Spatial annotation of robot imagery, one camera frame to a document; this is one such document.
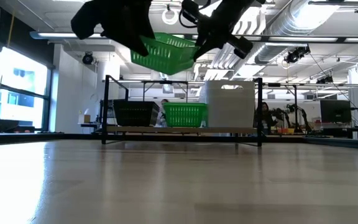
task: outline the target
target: ceiling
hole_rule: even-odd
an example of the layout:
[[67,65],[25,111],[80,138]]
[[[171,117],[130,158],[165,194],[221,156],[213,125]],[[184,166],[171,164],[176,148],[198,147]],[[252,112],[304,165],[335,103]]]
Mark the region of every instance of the ceiling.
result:
[[[265,9],[267,24],[274,20],[275,15],[279,13],[289,0],[274,0],[274,5]],[[70,21],[77,10],[81,7],[81,2],[75,1],[53,1],[53,0],[0,0],[0,6],[5,10],[16,11],[18,19],[22,20],[32,28],[40,32],[71,32]],[[195,29],[186,29],[177,22],[174,25],[167,25],[162,20],[162,12],[165,6],[152,6],[150,12],[150,22],[155,32],[166,32],[174,34],[196,34]],[[358,14],[351,10],[355,7],[340,8],[323,25],[315,29],[311,35],[335,36],[335,35],[357,35],[358,36]],[[96,28],[96,32],[101,32],[101,27]],[[148,68],[130,63],[130,51],[126,47],[111,40],[61,40],[65,44],[65,50],[79,59],[84,54],[82,49],[86,46],[94,45],[113,45],[124,64],[121,66],[121,73],[126,77],[136,79],[137,75],[150,74]],[[358,62],[358,45],[349,44],[311,44],[313,57],[325,70],[333,68],[334,81],[338,83],[347,81],[347,69]],[[219,49],[212,50],[202,56],[200,60],[212,61]],[[108,60],[110,52],[95,52],[98,60]],[[307,56],[299,63],[291,65],[289,69],[282,66],[282,56],[276,58],[272,63],[275,66],[267,66],[263,72],[264,79],[267,82],[284,82],[292,80],[293,82],[307,82],[310,76],[321,72],[319,66],[314,60]]]

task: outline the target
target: black bin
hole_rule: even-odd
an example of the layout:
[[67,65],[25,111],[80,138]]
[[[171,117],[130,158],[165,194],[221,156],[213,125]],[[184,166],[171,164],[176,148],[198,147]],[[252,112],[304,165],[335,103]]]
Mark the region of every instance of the black bin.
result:
[[154,102],[114,100],[114,112],[120,126],[155,126],[160,107]]

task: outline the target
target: green basket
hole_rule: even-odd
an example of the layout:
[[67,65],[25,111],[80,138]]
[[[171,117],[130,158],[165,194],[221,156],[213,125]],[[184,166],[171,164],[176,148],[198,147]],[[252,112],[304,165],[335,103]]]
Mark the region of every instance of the green basket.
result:
[[132,63],[167,75],[191,68],[194,54],[199,49],[194,42],[170,34],[155,33],[155,40],[147,37],[141,39],[149,55],[143,57],[131,50]]
[[164,103],[163,107],[168,127],[198,128],[208,115],[205,103]]

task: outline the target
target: ductwork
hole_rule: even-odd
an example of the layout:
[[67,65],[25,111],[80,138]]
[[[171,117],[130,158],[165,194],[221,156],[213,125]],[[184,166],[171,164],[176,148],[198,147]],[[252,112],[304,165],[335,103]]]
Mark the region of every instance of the ductwork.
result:
[[[324,24],[339,8],[339,6],[309,5],[309,1],[293,0],[276,21],[264,31],[263,35],[309,35]],[[244,66],[244,63],[268,64],[286,49],[287,47],[282,46],[255,44],[250,54],[237,64],[236,73]]]

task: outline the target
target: white storage bin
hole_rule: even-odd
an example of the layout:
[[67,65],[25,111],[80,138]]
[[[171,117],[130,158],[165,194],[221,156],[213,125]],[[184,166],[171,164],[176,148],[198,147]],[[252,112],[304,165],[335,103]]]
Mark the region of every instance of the white storage bin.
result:
[[255,83],[238,81],[208,81],[205,83],[208,104],[208,126],[252,128],[255,111]]

